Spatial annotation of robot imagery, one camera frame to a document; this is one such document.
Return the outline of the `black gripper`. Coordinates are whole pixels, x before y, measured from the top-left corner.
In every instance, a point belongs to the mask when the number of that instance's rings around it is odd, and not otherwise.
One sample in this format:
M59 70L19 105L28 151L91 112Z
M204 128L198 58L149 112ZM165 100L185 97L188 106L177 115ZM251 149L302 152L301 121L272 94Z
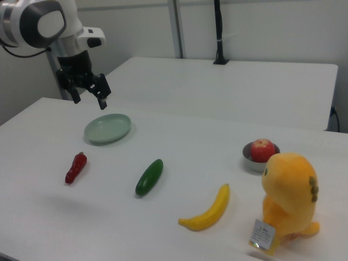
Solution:
M60 69L56 72L59 85L65 89L74 102L81 101L77 87L87 88L98 101L101 110L107 107L111 89L104 74L94 75L88 51L70 57L58 57Z

